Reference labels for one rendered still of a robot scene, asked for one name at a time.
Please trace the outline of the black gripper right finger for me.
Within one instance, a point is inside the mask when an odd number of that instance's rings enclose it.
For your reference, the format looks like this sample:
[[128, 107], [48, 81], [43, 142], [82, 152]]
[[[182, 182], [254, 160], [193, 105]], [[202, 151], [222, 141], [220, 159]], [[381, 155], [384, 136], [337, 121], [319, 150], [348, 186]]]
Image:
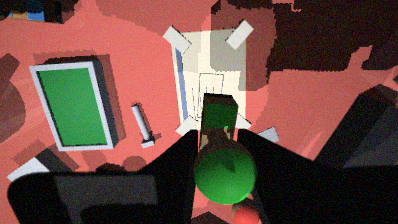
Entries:
[[237, 142], [256, 163], [251, 193], [262, 224], [360, 224], [374, 206], [398, 206], [398, 165], [334, 170], [245, 128]]

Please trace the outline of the grey cylinder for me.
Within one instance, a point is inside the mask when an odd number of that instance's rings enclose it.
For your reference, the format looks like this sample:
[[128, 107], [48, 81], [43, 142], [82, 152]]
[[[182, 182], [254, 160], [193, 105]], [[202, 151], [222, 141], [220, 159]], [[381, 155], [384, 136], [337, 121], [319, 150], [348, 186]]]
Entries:
[[145, 124], [145, 121], [143, 119], [141, 111], [140, 111], [140, 109], [138, 107], [138, 104], [131, 106], [131, 109], [133, 111], [133, 114], [134, 114], [134, 116], [136, 118], [136, 121], [137, 121], [137, 123], [139, 125], [139, 128], [140, 128], [140, 130], [142, 132], [142, 135], [144, 137], [144, 139], [142, 140], [142, 143], [141, 143], [142, 148], [153, 146], [155, 144], [155, 141], [156, 141], [155, 137], [154, 136], [153, 137], [150, 136], [150, 133], [149, 133], [149, 131], [147, 129], [147, 126]]

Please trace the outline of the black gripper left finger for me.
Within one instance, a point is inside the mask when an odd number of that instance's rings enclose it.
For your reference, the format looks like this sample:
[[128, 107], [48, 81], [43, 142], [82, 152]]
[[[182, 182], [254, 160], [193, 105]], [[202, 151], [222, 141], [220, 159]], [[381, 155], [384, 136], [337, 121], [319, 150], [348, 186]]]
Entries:
[[28, 173], [7, 191], [19, 224], [191, 224], [198, 130], [136, 172]]

